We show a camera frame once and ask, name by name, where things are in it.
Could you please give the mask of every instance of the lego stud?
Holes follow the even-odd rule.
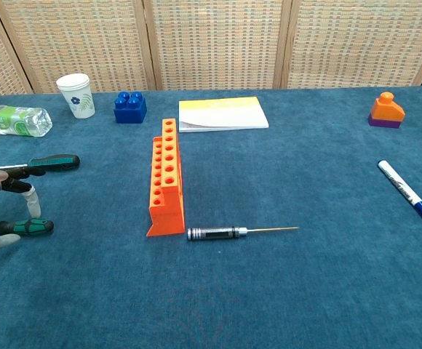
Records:
[[[130,95],[129,95],[129,92],[122,91],[119,93],[119,97],[124,98],[125,100],[129,100]]]
[[[140,92],[133,92],[132,96],[130,96],[131,98],[137,98],[139,101],[141,101],[143,99],[143,96],[141,95]]]
[[[392,103],[392,100],[394,100],[394,95],[390,92],[383,92],[381,93],[381,96],[379,96],[379,102],[384,104]]]
[[[127,106],[129,108],[138,108],[140,106],[140,101],[137,98],[132,97],[127,101]]]
[[[117,109],[123,109],[127,106],[127,100],[121,97],[116,98],[116,100],[114,101],[114,105]]]

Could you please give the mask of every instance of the green screwdriver handle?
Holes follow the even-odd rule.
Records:
[[[0,235],[17,234],[20,236],[40,236],[49,234],[54,229],[54,223],[50,220],[20,220],[18,222],[0,222]]]
[[[67,171],[76,169],[80,165],[80,158],[77,155],[57,154],[46,158],[31,159],[28,162],[30,167],[38,167],[45,171]]]

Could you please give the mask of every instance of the orange test tube rack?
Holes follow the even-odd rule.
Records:
[[[175,119],[164,119],[162,136],[153,139],[149,211],[152,224],[146,236],[185,233],[182,166]]]

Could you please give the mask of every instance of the blue lego brick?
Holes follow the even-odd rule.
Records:
[[[117,124],[141,124],[146,115],[146,99],[140,92],[120,92],[114,101]]]

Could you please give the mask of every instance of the notepad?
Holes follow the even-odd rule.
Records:
[[[181,100],[179,132],[265,129],[268,120],[257,97]]]

